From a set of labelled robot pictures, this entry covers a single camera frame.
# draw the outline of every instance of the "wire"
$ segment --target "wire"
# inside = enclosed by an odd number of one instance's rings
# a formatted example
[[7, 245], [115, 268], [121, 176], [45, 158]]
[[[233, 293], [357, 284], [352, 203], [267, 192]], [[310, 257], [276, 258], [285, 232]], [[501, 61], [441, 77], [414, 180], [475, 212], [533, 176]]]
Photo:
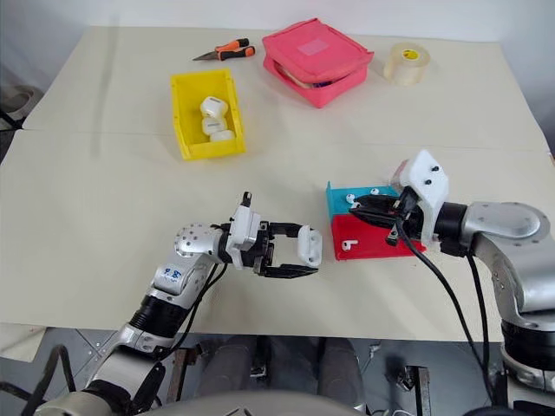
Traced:
[[368, 369], [368, 366], [370, 365], [370, 362], [372, 360], [374, 360], [374, 355], [377, 351], [380, 350], [380, 348], [382, 347], [382, 345], [378, 342], [375, 345], [370, 345], [369, 348], [369, 353], [368, 353], [368, 358], [366, 359], [366, 362], [364, 363], [364, 365], [362, 366], [362, 370], [361, 370], [361, 374], [364, 375], [364, 373], [366, 373], [366, 370]]
[[465, 413], [464, 416], [530, 416], [530, 414], [506, 407], [493, 406], [472, 410]]
[[[467, 321], [465, 320], [465, 316], [462, 313], [462, 308], [460, 307], [460, 303], [459, 303], [459, 299], [457, 299], [457, 295], [453, 292], [453, 289], [451, 288], [451, 285], [449, 284], [449, 282], [447, 281], [445, 276], [443, 276], [443, 273], [440, 272], [440, 270], [435, 266], [435, 264], [433, 264], [430, 261], [429, 258], [427, 258], [422, 253], [420, 253], [416, 249], [416, 247], [412, 243], [412, 241], [410, 241], [410, 238], [408, 238], [407, 233], [405, 232], [405, 230], [402, 227], [403, 222], [402, 222], [401, 218], [397, 218], [395, 220], [395, 226], [397, 228], [397, 232], [399, 233], [399, 236], [401, 236], [401, 239], [407, 245], [408, 249], [411, 250], [412, 253], [415, 256], [417, 256], [420, 261], [422, 261], [424, 264], [426, 264], [426, 266], [430, 270], [432, 270], [432, 272], [440, 280], [441, 284], [443, 285], [443, 288], [445, 289], [445, 291], [449, 295], [449, 298], [451, 299], [451, 302], [453, 303], [453, 306], [454, 306], [454, 308], [457, 312], [457, 316], [459, 317], [459, 321], [460, 321], [460, 325], [462, 326], [462, 330], [464, 331], [465, 337], [467, 338], [468, 345], [470, 346], [470, 349], [472, 350], [472, 354], [473, 354], [474, 358], [476, 359], [476, 361], [478, 362], [478, 364], [480, 365], [480, 369], [482, 370], [482, 373], [483, 373], [484, 372], [484, 364], [483, 364], [482, 360], [480, 359], [480, 356], [478, 355], [478, 351], [476, 350], [476, 346], [474, 344], [472, 336], [470, 335], [470, 331], [468, 330]], [[489, 383], [486, 383], [486, 391], [489, 395], [490, 394]]]
[[474, 261], [474, 257], [472, 256], [472, 254], [467, 254], [467, 260], [468, 264], [470, 265], [470, 270], [472, 271], [474, 287], [476, 288], [476, 296], [478, 297], [478, 305], [480, 306], [480, 318], [482, 321], [482, 373], [484, 376], [484, 383], [486, 384], [487, 395], [489, 396], [490, 401], [492, 401], [492, 405], [495, 405], [495, 394], [493, 393], [492, 383], [489, 380], [489, 331], [487, 330], [486, 303], [484, 302], [484, 293], [482, 292], [480, 274], [478, 273], [478, 268], [476, 267], [476, 262]]
[[27, 390], [23, 390], [22, 388], [15, 386], [7, 381], [0, 381], [0, 391], [6, 392], [11, 394], [12, 396], [16, 396], [18, 399], [21, 400], [29, 400], [31, 397], [31, 393]]
[[411, 412], [407, 412], [406, 410], [402, 410], [402, 409], [395, 410], [391, 416], [396, 416], [397, 414], [406, 414], [407, 416], [414, 416]]
[[180, 337], [180, 339], [173, 345], [173, 347], [170, 348], [170, 350], [166, 353], [166, 355], [164, 355], [164, 358], [162, 358], [162, 360], [165, 360], [167, 357], [169, 357], [171, 354], [173, 354], [175, 351], [177, 351], [178, 348], [181, 346], [181, 344], [185, 341], [185, 339], [189, 335], [189, 332], [191, 331], [191, 327], [193, 326], [194, 317], [197, 315], [197, 310], [199, 310], [199, 305], [200, 305], [200, 301], [202, 301], [202, 296], [204, 296], [205, 293], [214, 284], [216, 284], [216, 282], [219, 279], [222, 278], [225, 271], [227, 270], [227, 263], [224, 263], [224, 268], [218, 273], [218, 275], [214, 278], [214, 280], [212, 280], [212, 277], [214, 276], [214, 273], [216, 273], [217, 268], [218, 268], [218, 265], [215, 264], [214, 267], [212, 268], [212, 270], [210, 271], [210, 274], [208, 275], [208, 278], [206, 279], [205, 287], [200, 291], [199, 297], [197, 297], [197, 300], [193, 304], [193, 307], [191, 308], [191, 314], [189, 314], [189, 321], [188, 321], [187, 326], [185, 328], [185, 332]]
[[52, 381], [52, 376], [56, 370], [58, 364], [58, 358], [62, 361], [63, 375], [66, 379], [68, 385], [68, 390], [70, 392], [75, 391], [75, 381], [73, 379], [73, 374], [71, 373], [71, 364], [69, 363], [68, 350], [63, 345], [56, 345], [50, 351], [50, 356], [46, 361], [46, 365], [42, 371], [42, 378], [36, 384], [35, 391], [27, 399], [27, 405], [21, 412], [22, 416], [31, 416], [35, 410], [43, 403], [44, 394], [49, 388], [50, 382]]

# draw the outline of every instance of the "white object in gripper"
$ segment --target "white object in gripper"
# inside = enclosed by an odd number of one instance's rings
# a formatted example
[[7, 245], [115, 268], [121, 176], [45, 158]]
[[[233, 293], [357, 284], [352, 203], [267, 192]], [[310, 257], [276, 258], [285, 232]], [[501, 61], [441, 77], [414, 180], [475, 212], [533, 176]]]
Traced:
[[212, 133], [210, 141], [224, 141], [235, 139], [235, 133], [232, 130], [224, 130], [222, 132]]
[[224, 130], [227, 130], [227, 121], [225, 119], [215, 119], [214, 117], [202, 119], [202, 131], [207, 136]]
[[220, 98], [206, 97], [200, 104], [200, 112], [205, 117], [213, 117], [215, 119], [223, 119], [227, 112], [227, 103]]
[[318, 267], [322, 262], [322, 234], [303, 225], [297, 235], [297, 255], [307, 266]]
[[343, 251], [349, 251], [350, 248], [355, 244], [358, 244], [358, 240], [343, 240], [341, 242], [341, 248], [343, 249]]

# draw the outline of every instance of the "yellow plastic bin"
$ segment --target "yellow plastic bin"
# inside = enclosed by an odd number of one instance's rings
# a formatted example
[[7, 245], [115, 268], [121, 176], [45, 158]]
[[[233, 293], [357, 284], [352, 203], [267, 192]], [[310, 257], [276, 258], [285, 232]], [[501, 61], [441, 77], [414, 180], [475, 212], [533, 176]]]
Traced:
[[[227, 128], [235, 133], [234, 140], [211, 142], [202, 132], [200, 103], [208, 95], [229, 104], [225, 121]], [[183, 159], [219, 158], [245, 151], [235, 82], [229, 68], [172, 75], [172, 101], [173, 128]]]

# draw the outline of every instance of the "red block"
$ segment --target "red block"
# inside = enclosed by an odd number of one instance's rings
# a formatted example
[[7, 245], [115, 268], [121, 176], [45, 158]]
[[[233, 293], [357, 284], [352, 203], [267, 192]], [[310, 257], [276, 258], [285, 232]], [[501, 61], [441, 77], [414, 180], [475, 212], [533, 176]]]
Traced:
[[[385, 242], [389, 234], [387, 228], [370, 225], [350, 214], [335, 215], [331, 233], [337, 260], [413, 256], [401, 239], [396, 247]], [[357, 240], [358, 244], [351, 245], [350, 250], [343, 250], [342, 242], [345, 240]], [[414, 245], [418, 251], [426, 250], [420, 242], [414, 241]]]

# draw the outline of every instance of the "black cable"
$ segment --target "black cable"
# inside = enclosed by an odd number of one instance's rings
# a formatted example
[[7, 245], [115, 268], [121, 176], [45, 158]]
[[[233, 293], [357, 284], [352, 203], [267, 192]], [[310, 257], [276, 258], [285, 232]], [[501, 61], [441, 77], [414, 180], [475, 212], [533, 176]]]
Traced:
[[199, 297], [197, 297], [197, 300], [193, 304], [193, 307], [191, 308], [191, 313], [189, 314], [189, 322], [187, 323], [187, 326], [185, 328], [185, 332], [180, 337], [180, 339], [173, 345], [173, 347], [170, 348], [170, 350], [166, 353], [166, 355], [164, 356], [164, 358], [162, 360], [165, 360], [167, 357], [169, 357], [171, 354], [173, 354], [175, 351], [177, 351], [178, 348], [181, 346], [181, 344], [185, 341], [185, 339], [189, 335], [189, 332], [191, 331], [191, 327], [193, 326], [193, 320], [194, 320], [194, 317], [197, 315], [197, 310], [199, 310], [199, 305], [200, 305], [200, 301], [202, 301], [202, 296], [204, 296], [205, 293], [214, 284], [216, 284], [216, 282], [219, 279], [222, 278], [225, 271], [227, 270], [227, 263], [224, 263], [224, 268], [218, 273], [218, 275], [214, 278], [214, 280], [212, 280], [212, 277], [214, 276], [214, 273], [216, 272], [217, 268], [218, 268], [218, 265], [217, 264], [214, 265], [214, 267], [210, 271], [210, 275], [208, 275], [208, 278], [206, 279], [205, 287], [200, 291]]
[[482, 373], [484, 375], [484, 383], [486, 383], [486, 388], [488, 390], [488, 396], [492, 401], [492, 405], [497, 404], [495, 400], [495, 395], [493, 394], [493, 386], [489, 380], [489, 332], [487, 330], [487, 313], [486, 313], [486, 303], [484, 302], [484, 293], [482, 292], [482, 285], [480, 282], [480, 275], [478, 273], [478, 268], [476, 267], [476, 262], [472, 254], [467, 254], [468, 264], [470, 265], [470, 270], [472, 271], [472, 277], [474, 280], [474, 287], [476, 288], [476, 296], [478, 297], [478, 305], [480, 306], [480, 318], [482, 321], [482, 337], [484, 339], [483, 349], [482, 349]]
[[509, 409], [507, 407], [482, 407], [481, 409], [475, 409], [464, 416], [530, 416], [528, 413], [522, 413], [518, 410]]
[[[476, 350], [476, 346], [474, 344], [472, 336], [470, 335], [470, 331], [468, 330], [467, 321], [465, 320], [465, 316], [462, 313], [462, 308], [460, 307], [459, 299], [457, 299], [457, 295], [454, 293], [453, 289], [451, 288], [451, 285], [449, 284], [449, 282], [447, 281], [445, 276], [443, 276], [443, 273], [441, 273], [440, 270], [435, 266], [435, 264], [433, 264], [430, 261], [430, 259], [428, 259], [422, 253], [420, 253], [416, 249], [416, 247], [412, 243], [412, 241], [410, 241], [410, 238], [408, 238], [407, 233], [402, 228], [403, 222], [402, 222], [401, 218], [397, 218], [395, 220], [395, 226], [397, 228], [397, 233], [399, 234], [401, 239], [404, 241], [404, 243], [407, 245], [408, 249], [411, 250], [412, 253], [415, 256], [417, 256], [418, 259], [421, 262], [426, 264], [426, 266], [430, 270], [432, 270], [432, 272], [440, 280], [440, 283], [443, 285], [443, 288], [445, 289], [445, 291], [449, 295], [449, 298], [451, 299], [451, 302], [453, 303], [453, 306], [454, 306], [454, 308], [457, 312], [457, 316], [459, 317], [460, 325], [462, 326], [462, 330], [465, 333], [465, 337], [467, 338], [468, 345], [470, 346], [470, 349], [472, 350], [472, 354], [473, 354], [474, 358], [476, 359], [476, 361], [478, 362], [478, 364], [480, 366], [480, 369], [482, 370], [482, 373], [484, 373], [484, 364], [483, 364], [482, 360], [480, 359], [480, 356], [478, 355], [478, 351]], [[487, 394], [489, 396], [490, 395], [489, 383], [486, 383], [486, 391], [487, 391]]]
[[70, 392], [75, 391], [75, 381], [73, 379], [73, 374], [71, 373], [71, 364], [69, 363], [68, 350], [63, 345], [56, 345], [50, 351], [50, 356], [46, 361], [46, 365], [42, 371], [42, 378], [36, 384], [35, 391], [30, 395], [27, 400], [27, 405], [21, 412], [22, 416], [31, 416], [35, 410], [43, 403], [44, 394], [49, 388], [50, 382], [52, 381], [52, 376], [56, 370], [58, 364], [58, 358], [62, 361], [63, 375], [66, 379], [68, 385], [68, 390]]
[[8, 113], [6, 113], [5, 111], [3, 111], [1, 108], [0, 108], [0, 117], [1, 117], [2, 119], [4, 119], [4, 120], [11, 126], [11, 128], [12, 128], [13, 130], [20, 130], [20, 129], [23, 128], [23, 125], [22, 125], [22, 121], [21, 121], [21, 120], [14, 120], [14, 119], [12, 119], [12, 118], [10, 117], [10, 115], [9, 115]]
[[8, 394], [11, 394], [12, 396], [16, 396], [18, 399], [25, 401], [29, 400], [29, 398], [31, 397], [31, 393], [7, 381], [0, 381], [0, 391], [6, 392]]

